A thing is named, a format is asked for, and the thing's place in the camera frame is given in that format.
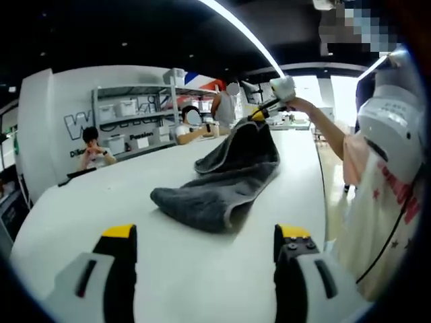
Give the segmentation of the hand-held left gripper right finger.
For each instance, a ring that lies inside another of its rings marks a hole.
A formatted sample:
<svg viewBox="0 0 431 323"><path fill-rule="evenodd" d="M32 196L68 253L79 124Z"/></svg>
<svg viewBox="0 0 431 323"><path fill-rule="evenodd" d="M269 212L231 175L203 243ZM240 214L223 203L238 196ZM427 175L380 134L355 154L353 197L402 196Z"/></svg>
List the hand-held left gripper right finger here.
<svg viewBox="0 0 431 323"><path fill-rule="evenodd" d="M275 225L273 261L276 322L357 322L370 307L354 278L301 227Z"/></svg>

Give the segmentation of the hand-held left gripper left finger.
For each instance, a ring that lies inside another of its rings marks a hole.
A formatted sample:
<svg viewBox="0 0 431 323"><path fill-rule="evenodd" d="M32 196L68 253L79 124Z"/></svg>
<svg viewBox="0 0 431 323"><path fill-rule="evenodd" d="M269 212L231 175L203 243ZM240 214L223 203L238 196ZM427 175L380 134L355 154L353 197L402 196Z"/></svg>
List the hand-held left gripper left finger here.
<svg viewBox="0 0 431 323"><path fill-rule="evenodd" d="M56 322L134 322L137 227L112 227L55 277L43 301Z"/></svg>

